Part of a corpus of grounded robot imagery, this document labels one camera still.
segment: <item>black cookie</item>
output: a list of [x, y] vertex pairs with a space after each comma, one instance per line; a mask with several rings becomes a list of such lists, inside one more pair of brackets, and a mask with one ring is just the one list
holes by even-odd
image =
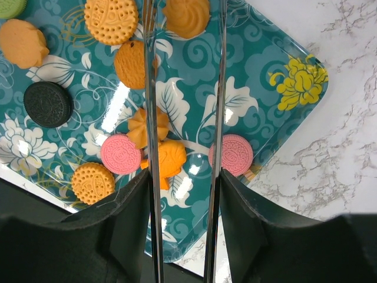
[[26, 89], [24, 106], [30, 118], [46, 128], [63, 125], [73, 108], [68, 93], [60, 85], [47, 81], [33, 83]]

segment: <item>white marble surface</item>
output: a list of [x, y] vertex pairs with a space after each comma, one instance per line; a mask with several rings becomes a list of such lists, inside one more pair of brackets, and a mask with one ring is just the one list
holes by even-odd
[[[253, 190], [317, 219], [377, 212], [377, 1], [248, 1], [329, 72], [322, 102], [252, 182]], [[0, 177], [64, 207], [5, 166]], [[177, 263], [202, 275], [204, 250], [205, 235]], [[231, 282], [221, 221], [217, 256], [216, 282]]]

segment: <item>decorative tray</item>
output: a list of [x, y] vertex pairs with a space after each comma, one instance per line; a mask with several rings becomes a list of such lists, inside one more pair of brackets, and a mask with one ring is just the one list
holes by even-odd
[[[142, 15], [142, 0], [136, 0]], [[85, 204], [71, 190], [74, 170], [100, 162], [100, 147], [127, 132], [127, 119], [144, 103], [143, 90], [119, 82], [113, 61], [120, 45], [97, 42], [87, 31], [84, 0], [29, 1], [18, 17], [39, 28], [50, 54], [42, 67], [10, 64], [0, 52], [0, 161], [78, 210]], [[211, 0], [205, 32], [184, 40], [166, 30], [157, 13], [157, 104], [170, 118], [168, 138], [186, 146], [187, 162], [161, 191], [164, 260], [182, 257], [204, 234], [211, 183], [209, 147], [219, 74], [218, 0]], [[250, 142], [254, 160], [240, 177], [248, 184], [314, 109], [328, 86], [322, 64], [244, 0], [228, 0], [225, 134]], [[142, 39], [139, 23], [134, 38]], [[23, 95], [33, 82], [53, 81], [74, 100], [72, 117], [46, 129], [26, 114]], [[117, 190], [140, 170], [116, 175]], [[151, 253], [148, 230], [146, 253]]]

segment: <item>metal rod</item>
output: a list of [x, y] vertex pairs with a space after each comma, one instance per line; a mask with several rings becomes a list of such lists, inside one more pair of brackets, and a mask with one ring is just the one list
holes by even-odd
[[161, 227], [160, 168], [158, 162], [157, 107], [156, 107], [156, 2], [144, 0], [144, 59], [145, 59], [145, 104], [147, 110], [149, 195], [151, 208], [151, 241], [154, 282], [164, 282], [163, 237]]
[[204, 283], [214, 283], [216, 276], [216, 243], [217, 227], [219, 225], [219, 204], [220, 204], [220, 172], [221, 153], [223, 141], [224, 109], [226, 98], [226, 11], [227, 1], [220, 1], [219, 10], [219, 33], [221, 46], [220, 74], [217, 88], [216, 101], [216, 130], [214, 137], [214, 158], [212, 166], [212, 178], [210, 189], [210, 203], [208, 212], [206, 259], [204, 262]]

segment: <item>pink cookie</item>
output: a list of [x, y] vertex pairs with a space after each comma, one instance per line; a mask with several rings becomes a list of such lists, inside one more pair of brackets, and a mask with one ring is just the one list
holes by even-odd
[[141, 150], [125, 134], [115, 134], [102, 145], [101, 159], [111, 172], [127, 175], [140, 167]]
[[[209, 152], [209, 161], [212, 166], [213, 144]], [[253, 149], [243, 137], [236, 134], [223, 136], [223, 155], [221, 165], [233, 176], [237, 177], [244, 174], [252, 165]]]

